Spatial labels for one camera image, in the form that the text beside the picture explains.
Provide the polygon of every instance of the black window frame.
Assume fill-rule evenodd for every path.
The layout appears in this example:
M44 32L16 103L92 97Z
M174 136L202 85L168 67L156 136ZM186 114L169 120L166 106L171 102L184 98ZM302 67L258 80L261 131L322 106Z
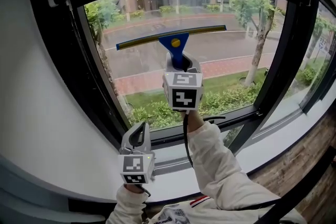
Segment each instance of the black window frame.
M44 43L68 89L102 134L119 148L129 125L120 113L107 78L101 74L97 55L88 44L78 13L78 8L95 0L30 1ZM308 47L319 0L287 1L279 45L255 103L225 113L225 120L215 122L221 131L244 125L229 147L233 152L237 152L270 117L287 92ZM180 127L166 129L165 132L171 132L170 136L153 139L153 147L181 144L181 130Z

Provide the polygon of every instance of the person's left arm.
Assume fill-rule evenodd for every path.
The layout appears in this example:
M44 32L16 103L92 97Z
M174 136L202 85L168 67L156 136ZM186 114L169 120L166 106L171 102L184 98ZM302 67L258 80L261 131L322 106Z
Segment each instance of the person's left arm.
M117 192L117 205L106 224L141 224L148 194L134 185L123 185Z

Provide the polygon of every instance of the hand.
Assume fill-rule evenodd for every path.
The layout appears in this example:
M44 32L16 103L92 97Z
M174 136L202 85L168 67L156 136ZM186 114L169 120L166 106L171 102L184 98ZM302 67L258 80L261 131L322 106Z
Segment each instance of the hand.
M133 184L124 184L124 187L132 193L144 193L143 189L138 188L136 185Z
M185 112L181 112L182 118L185 117ZM196 110L190 110L188 118L188 133L196 131L204 125L204 121Z

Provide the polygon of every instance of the sleeve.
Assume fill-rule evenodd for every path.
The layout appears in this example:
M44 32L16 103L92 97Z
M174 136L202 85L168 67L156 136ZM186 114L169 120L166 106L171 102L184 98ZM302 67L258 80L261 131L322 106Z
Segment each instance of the sleeve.
M279 198L252 182L242 171L232 152L219 139L217 125L206 122L188 134L198 186L223 210L259 204Z
M123 185L117 192L117 205L109 216L106 224L141 224L142 209L148 194L136 194L127 190Z

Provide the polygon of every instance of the white marker cube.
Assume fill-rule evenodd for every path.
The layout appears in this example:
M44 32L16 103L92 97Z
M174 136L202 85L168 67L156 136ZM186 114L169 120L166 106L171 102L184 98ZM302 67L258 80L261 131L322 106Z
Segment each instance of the white marker cube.
M203 94L202 79L202 73L165 72L163 88L169 106L197 110Z
M118 155L119 172L126 184L149 183L154 169L154 155Z

